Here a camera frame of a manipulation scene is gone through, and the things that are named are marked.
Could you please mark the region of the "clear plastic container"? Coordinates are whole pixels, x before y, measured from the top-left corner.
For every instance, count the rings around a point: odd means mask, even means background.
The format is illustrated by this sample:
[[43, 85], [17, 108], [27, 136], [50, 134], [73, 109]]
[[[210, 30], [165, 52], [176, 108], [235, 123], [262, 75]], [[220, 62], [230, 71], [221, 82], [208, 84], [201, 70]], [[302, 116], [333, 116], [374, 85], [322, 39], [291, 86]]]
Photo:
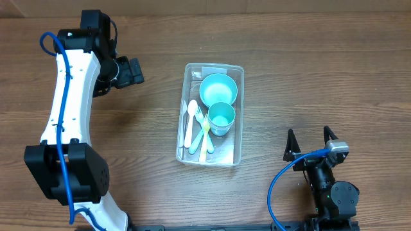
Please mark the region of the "clear plastic container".
[[[226, 74], [230, 76], [237, 84], [238, 95], [236, 101], [232, 104], [235, 109], [236, 117], [229, 128], [229, 131], [224, 136], [216, 136], [211, 132], [212, 127], [209, 122], [208, 110], [202, 100], [200, 99], [200, 84], [205, 77], [210, 74]], [[204, 115], [204, 120], [209, 122], [210, 129], [208, 135], [214, 146], [214, 153], [207, 152], [205, 162], [199, 162], [200, 150], [202, 141], [198, 146], [195, 154], [189, 154], [189, 148], [184, 147], [184, 138], [186, 135], [186, 128], [188, 125], [188, 104], [195, 99], [198, 107]], [[180, 115], [179, 115], [179, 130], [177, 135], [176, 158], [178, 161], [185, 164], [199, 165], [199, 166], [218, 166], [231, 167], [240, 163], [241, 160], [241, 142], [243, 131], [243, 100], [244, 100], [244, 69], [237, 65], [229, 64], [214, 64], [214, 63], [189, 63], [185, 68], [182, 95], [180, 101]], [[192, 141], [195, 139], [200, 129], [199, 122], [193, 119]]]

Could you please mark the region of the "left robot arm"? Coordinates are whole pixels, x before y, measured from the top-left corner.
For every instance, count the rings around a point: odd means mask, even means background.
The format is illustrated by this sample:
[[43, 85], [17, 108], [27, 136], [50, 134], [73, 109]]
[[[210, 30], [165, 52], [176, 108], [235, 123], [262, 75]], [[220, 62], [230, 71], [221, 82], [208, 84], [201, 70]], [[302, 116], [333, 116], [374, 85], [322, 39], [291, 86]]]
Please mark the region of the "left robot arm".
[[116, 56], [109, 31], [66, 29], [45, 36], [54, 40], [57, 84], [48, 123], [40, 143], [26, 147], [25, 164], [46, 198], [68, 207], [69, 224], [81, 214], [94, 230], [133, 230], [109, 193], [109, 167], [92, 148], [89, 123], [95, 97], [144, 82], [139, 62]]

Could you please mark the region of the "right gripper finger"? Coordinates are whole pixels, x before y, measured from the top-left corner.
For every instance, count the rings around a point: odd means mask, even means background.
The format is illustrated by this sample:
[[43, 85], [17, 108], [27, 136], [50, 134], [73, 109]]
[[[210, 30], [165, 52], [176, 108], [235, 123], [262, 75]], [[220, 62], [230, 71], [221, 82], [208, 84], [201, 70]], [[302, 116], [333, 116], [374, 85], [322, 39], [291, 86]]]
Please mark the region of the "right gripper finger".
[[286, 148], [283, 160], [286, 162], [294, 161], [302, 155], [297, 139], [292, 129], [288, 130]]
[[327, 144], [330, 140], [336, 140], [338, 137], [333, 133], [329, 126], [325, 126], [323, 129], [324, 144]]

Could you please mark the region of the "blue cup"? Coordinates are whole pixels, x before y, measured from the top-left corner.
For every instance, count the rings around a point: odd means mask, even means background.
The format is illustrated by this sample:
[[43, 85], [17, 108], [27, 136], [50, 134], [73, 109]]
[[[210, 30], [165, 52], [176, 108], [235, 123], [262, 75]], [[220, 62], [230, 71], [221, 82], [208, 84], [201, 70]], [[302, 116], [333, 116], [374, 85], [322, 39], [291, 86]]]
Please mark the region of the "blue cup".
[[229, 128], [211, 128], [211, 132], [216, 135], [216, 136], [224, 136], [227, 134], [227, 132], [229, 131]]

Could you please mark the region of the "green plastic fork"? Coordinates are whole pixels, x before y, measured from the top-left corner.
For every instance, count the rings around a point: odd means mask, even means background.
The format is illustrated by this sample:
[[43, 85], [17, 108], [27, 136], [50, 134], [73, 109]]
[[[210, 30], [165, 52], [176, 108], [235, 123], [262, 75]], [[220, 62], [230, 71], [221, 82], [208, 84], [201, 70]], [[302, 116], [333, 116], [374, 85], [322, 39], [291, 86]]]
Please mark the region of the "green plastic fork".
[[204, 132], [203, 130], [200, 130], [195, 139], [192, 141], [191, 146], [189, 147], [189, 154], [193, 155], [196, 153], [203, 136]]

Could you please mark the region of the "yellow plastic fork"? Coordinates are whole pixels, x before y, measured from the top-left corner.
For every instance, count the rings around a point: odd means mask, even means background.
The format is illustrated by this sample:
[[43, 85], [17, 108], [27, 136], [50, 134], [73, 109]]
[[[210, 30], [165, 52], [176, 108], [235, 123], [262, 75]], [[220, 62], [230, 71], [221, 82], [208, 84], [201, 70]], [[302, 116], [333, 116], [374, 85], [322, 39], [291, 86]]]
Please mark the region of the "yellow plastic fork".
[[208, 132], [210, 129], [210, 125], [208, 121], [204, 120], [202, 129], [204, 132], [204, 138], [203, 138], [202, 147], [200, 150], [199, 162], [205, 162], [206, 157], [207, 157], [207, 138], [208, 138]]

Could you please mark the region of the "light blue plastic fork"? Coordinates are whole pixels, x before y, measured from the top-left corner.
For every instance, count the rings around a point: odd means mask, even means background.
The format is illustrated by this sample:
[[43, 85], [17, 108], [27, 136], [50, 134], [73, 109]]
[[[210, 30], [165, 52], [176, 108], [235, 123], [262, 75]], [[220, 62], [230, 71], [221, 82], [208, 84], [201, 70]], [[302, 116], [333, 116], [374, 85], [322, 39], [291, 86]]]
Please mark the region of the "light blue plastic fork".
[[[203, 115], [200, 107], [198, 107], [198, 110], [195, 114], [195, 119], [199, 122], [200, 126], [202, 126], [202, 123], [204, 122], [204, 115]], [[214, 146], [213, 146], [213, 143], [211, 141], [210, 135], [208, 135], [208, 138], [207, 138], [207, 151], [210, 154], [214, 153]]]

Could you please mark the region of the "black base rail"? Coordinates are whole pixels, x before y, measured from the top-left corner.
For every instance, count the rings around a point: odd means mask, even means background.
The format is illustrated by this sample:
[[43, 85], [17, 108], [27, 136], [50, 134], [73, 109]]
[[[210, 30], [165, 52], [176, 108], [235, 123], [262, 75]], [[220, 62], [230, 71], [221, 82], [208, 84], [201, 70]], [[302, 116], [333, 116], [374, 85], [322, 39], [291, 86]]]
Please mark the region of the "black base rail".
[[[285, 230], [303, 231], [314, 230], [309, 228], [302, 221], [281, 221], [280, 224]], [[133, 231], [276, 231], [281, 230], [274, 222], [271, 224], [260, 225], [209, 225], [209, 226], [184, 226], [184, 227], [165, 227], [163, 225], [134, 225], [129, 230]], [[321, 230], [355, 230], [359, 231], [358, 222], [352, 222], [351, 228], [348, 226], [338, 228], [324, 228]]]

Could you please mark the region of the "white plastic spoon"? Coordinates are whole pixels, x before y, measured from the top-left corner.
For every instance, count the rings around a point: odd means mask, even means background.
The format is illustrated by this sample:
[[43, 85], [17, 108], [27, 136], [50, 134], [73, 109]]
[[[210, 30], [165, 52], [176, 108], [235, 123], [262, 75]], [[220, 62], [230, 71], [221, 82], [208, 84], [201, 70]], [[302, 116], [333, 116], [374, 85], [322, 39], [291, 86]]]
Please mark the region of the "white plastic spoon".
[[189, 148], [192, 142], [192, 132], [193, 132], [193, 119], [198, 110], [198, 103], [195, 99], [191, 100], [188, 104], [188, 125], [186, 128], [186, 135], [184, 138], [184, 147]]

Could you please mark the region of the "teal bowl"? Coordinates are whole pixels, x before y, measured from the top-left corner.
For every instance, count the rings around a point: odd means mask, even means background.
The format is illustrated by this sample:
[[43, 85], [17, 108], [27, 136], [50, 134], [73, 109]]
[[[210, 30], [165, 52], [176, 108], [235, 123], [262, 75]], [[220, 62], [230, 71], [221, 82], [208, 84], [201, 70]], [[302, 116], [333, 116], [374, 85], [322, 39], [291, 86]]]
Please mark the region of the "teal bowl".
[[206, 107], [224, 102], [232, 105], [238, 95], [236, 82], [226, 74], [210, 74], [200, 84], [200, 99]]

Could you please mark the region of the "green cup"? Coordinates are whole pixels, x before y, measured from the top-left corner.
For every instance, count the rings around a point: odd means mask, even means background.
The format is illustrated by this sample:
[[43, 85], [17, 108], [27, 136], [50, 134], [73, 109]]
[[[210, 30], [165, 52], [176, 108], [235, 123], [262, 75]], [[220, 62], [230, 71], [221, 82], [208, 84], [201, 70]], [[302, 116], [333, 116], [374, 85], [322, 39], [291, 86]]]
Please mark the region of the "green cup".
[[225, 102], [217, 102], [209, 107], [208, 117], [212, 127], [226, 128], [232, 126], [236, 112], [232, 105]]

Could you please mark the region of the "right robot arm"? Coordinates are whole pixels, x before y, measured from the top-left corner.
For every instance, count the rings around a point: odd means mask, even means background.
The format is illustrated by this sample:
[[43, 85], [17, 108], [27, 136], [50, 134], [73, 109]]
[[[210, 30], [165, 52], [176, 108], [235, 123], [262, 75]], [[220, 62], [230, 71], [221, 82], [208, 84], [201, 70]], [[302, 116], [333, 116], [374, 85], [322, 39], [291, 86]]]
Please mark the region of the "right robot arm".
[[306, 157], [293, 165], [302, 171], [315, 202], [316, 213], [303, 221], [282, 223], [285, 230], [359, 230], [356, 216], [359, 189], [350, 182], [337, 181], [332, 168], [343, 163], [349, 154], [346, 141], [339, 139], [328, 126], [324, 127], [325, 156]]

